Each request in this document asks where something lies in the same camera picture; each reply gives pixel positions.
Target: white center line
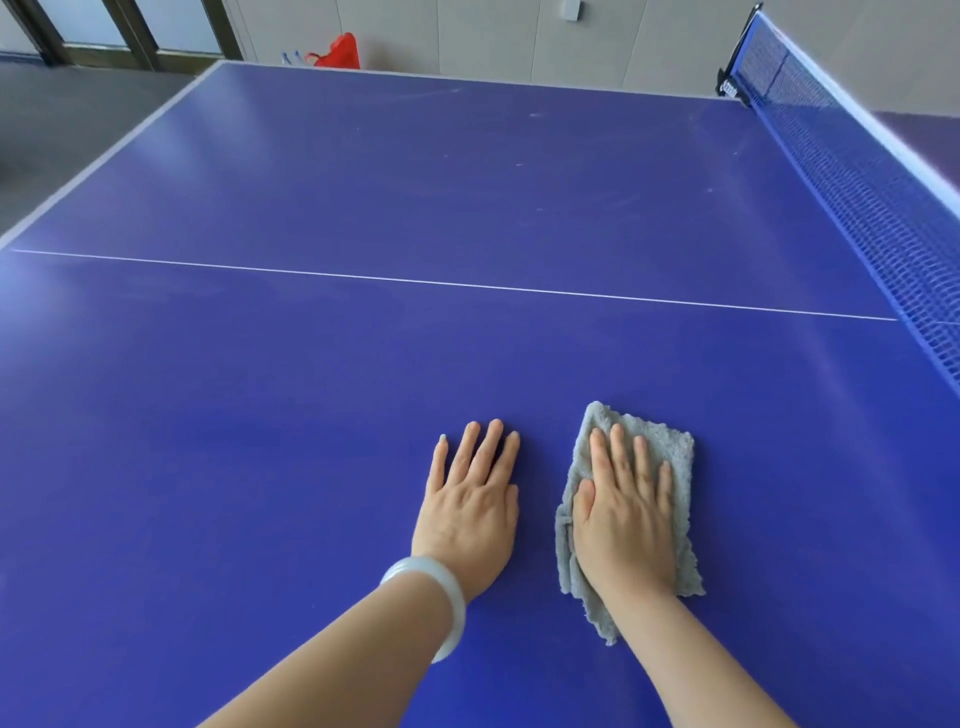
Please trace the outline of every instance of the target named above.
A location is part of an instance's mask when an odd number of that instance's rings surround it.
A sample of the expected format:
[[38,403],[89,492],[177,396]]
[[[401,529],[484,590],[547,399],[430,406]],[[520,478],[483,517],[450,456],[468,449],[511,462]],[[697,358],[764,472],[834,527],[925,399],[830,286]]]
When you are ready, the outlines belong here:
[[860,319],[863,321],[897,321],[887,316],[861,316],[852,313],[827,313],[825,311],[799,311],[792,308],[765,308],[754,305],[734,305],[732,303],[702,303],[699,301],[673,301],[671,299],[648,299],[640,296],[614,296],[605,293],[582,293],[580,291],[553,291],[546,288],[518,288],[511,285],[484,285],[482,283],[456,283],[448,280],[398,279],[384,276],[354,276],[348,273],[320,273],[318,271],[290,271],[283,268],[254,268],[247,265],[218,265],[216,263],[190,263],[183,260],[155,260],[144,257],[121,257],[119,255],[86,255],[81,253],[56,253],[53,251],[30,251],[10,248],[11,253],[29,253],[32,255],[57,255],[60,257],[90,258],[93,260],[118,260],[127,263],[154,263],[158,265],[179,265],[188,268],[214,268],[225,271],[250,271],[253,273],[281,273],[288,276],[318,276],[329,279],[379,280],[387,283],[419,283],[420,285],[442,285],[451,288],[476,288],[484,291],[513,291],[515,293],[541,293],[550,296],[576,296],[586,299],[607,299],[610,301],[636,301],[640,303],[672,303],[674,305],[695,305],[703,308],[730,308],[738,311],[766,311],[769,313],[793,313],[801,316],[829,316],[835,319]]

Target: finger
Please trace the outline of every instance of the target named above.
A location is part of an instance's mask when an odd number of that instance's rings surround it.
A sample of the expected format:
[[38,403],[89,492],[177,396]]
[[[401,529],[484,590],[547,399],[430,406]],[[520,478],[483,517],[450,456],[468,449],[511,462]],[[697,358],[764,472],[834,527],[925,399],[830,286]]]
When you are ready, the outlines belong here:
[[490,477],[487,478],[487,485],[505,486],[510,482],[510,476],[514,474],[514,463],[516,454],[520,450],[520,433],[511,432],[503,443],[503,451],[500,457],[493,464],[490,471]]
[[623,425],[614,425],[610,430],[610,452],[613,460],[613,474],[616,476],[616,487],[628,493],[634,486],[634,473],[630,469],[630,460],[627,458],[627,448],[624,438],[627,433]]
[[430,475],[426,478],[426,494],[436,493],[444,486],[444,465],[446,464],[446,435],[433,448],[433,462],[430,463]]
[[470,468],[470,458],[473,457],[473,446],[476,445],[477,435],[480,434],[480,423],[470,423],[464,430],[464,436],[460,439],[460,447],[457,448],[457,454],[453,456],[453,462],[450,463],[450,475],[447,478],[448,483],[459,483],[467,477],[467,471]]
[[616,476],[607,455],[607,437],[595,427],[590,433],[590,463],[593,466],[593,482],[597,488],[616,490]]
[[636,491],[648,502],[654,499],[654,479],[650,475],[650,450],[645,437],[634,438],[634,462],[636,463]]
[[507,499],[507,525],[515,529],[520,518],[520,489],[516,485],[508,485],[504,498]]
[[593,502],[596,497],[597,491],[593,481],[581,480],[580,487],[577,488],[577,492],[573,496],[574,525],[584,523],[589,519],[590,513],[593,512]]
[[673,468],[664,460],[660,463],[660,482],[657,485],[657,507],[665,518],[673,518]]
[[496,455],[496,446],[500,444],[502,434],[503,423],[499,420],[493,420],[487,425],[487,437],[480,443],[480,448],[473,456],[473,462],[470,463],[470,469],[467,472],[469,479],[477,485],[487,482],[490,465],[493,462],[493,456]]

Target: blue net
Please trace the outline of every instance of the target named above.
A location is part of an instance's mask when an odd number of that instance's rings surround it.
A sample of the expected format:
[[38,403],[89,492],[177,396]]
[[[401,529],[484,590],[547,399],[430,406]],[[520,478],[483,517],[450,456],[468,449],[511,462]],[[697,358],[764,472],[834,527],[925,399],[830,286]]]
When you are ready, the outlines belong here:
[[[926,165],[920,164],[926,167],[920,174],[911,169],[912,153],[899,154],[896,139],[885,143],[887,130],[872,133],[875,119],[838,94],[835,82],[790,46],[758,13],[732,76],[960,395],[956,192]],[[931,179],[937,184],[931,186]]]

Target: gray towel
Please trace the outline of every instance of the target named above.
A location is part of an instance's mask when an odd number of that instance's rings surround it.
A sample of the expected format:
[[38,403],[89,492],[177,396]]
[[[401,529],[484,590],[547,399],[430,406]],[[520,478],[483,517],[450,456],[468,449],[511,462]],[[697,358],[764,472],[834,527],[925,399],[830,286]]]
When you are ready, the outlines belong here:
[[[670,429],[666,425],[655,425],[631,415],[621,415],[600,402],[592,402],[580,425],[580,434],[573,446],[573,464],[566,477],[564,500],[557,508],[557,569],[560,572],[560,588],[564,594],[573,594],[584,602],[587,619],[597,628],[600,637],[607,644],[614,644],[620,631],[613,623],[610,612],[604,606],[597,592],[589,585],[577,563],[577,554],[573,546],[573,496],[580,481],[593,479],[590,466],[589,436],[595,427],[600,427],[610,435],[610,429],[617,423],[623,425],[628,437],[633,440],[637,435],[647,439],[650,449],[650,461],[653,472],[657,472],[663,459],[673,466],[673,537],[677,546],[677,594],[680,596],[705,594],[703,581],[697,571],[697,557],[693,555],[693,545],[687,537],[690,529],[690,469],[693,466],[693,437],[689,432]],[[627,447],[633,464],[633,448]]]

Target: red bag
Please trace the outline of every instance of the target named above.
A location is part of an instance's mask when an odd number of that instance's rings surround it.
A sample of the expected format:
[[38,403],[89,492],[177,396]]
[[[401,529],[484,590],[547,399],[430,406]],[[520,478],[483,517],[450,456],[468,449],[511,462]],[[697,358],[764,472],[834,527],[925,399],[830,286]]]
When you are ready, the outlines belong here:
[[327,68],[354,68],[360,70],[360,54],[357,53],[357,39],[353,33],[344,33],[330,43],[330,52],[325,56],[308,53],[303,59],[307,63]]

